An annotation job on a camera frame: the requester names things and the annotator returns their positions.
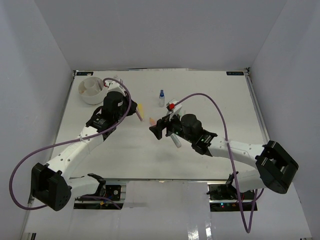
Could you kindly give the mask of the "pink slim marker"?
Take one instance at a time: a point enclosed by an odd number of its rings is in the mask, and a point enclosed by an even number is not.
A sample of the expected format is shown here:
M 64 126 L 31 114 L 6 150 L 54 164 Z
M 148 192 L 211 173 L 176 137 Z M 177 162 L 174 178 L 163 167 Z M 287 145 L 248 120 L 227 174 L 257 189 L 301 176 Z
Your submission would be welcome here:
M 140 122 L 143 122 L 143 118 L 142 118 L 142 116 L 140 115 L 140 113 L 139 113 L 139 111 L 137 109 L 135 110 L 135 113 L 138 116 Z

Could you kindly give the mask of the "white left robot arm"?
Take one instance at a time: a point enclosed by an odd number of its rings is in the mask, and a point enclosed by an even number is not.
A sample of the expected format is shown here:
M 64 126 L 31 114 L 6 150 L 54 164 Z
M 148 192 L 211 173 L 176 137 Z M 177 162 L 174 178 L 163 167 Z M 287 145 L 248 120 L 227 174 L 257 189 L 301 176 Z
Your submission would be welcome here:
M 46 164 L 37 163 L 31 170 L 31 195 L 53 209 L 64 208 L 75 185 L 69 178 L 77 166 L 101 145 L 124 120 L 135 114 L 137 104 L 127 91 L 110 91 L 86 122 L 77 141 L 70 143 Z

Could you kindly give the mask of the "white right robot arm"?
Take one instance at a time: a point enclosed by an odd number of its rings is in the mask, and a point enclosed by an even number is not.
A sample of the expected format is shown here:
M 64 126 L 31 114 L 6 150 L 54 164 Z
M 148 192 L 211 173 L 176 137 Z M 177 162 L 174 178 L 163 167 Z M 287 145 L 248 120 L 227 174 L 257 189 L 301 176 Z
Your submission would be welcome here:
M 191 144 L 200 155 L 226 158 L 246 164 L 252 169 L 231 175 L 226 182 L 226 195 L 236 200 L 244 192 L 267 188 L 278 194 L 286 194 L 299 165 L 276 141 L 266 144 L 249 144 L 227 141 L 216 133 L 205 130 L 194 114 L 164 116 L 149 130 L 160 140 L 176 135 Z

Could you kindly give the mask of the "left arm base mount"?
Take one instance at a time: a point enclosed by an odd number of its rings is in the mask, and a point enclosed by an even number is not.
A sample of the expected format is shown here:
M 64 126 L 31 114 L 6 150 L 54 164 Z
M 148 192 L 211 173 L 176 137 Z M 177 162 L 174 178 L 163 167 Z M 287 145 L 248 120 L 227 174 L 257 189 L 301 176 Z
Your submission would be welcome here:
M 99 183 L 93 194 L 86 194 L 75 199 L 73 208 L 76 210 L 121 210 L 124 205 L 122 186 L 120 184 L 108 184 L 106 180 L 96 174 L 89 173 Z

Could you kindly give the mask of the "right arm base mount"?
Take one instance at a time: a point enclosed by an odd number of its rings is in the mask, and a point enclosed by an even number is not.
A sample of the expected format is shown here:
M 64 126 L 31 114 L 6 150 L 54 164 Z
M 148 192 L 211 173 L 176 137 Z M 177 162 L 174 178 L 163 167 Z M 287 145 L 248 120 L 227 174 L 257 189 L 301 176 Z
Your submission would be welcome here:
M 211 212 L 240 212 L 240 202 L 244 212 L 252 210 L 257 211 L 257 204 L 253 204 L 254 194 L 253 190 L 240 193 L 240 200 L 236 189 L 230 184 L 234 177 L 231 174 L 226 182 L 210 183 L 208 184 L 209 207 Z

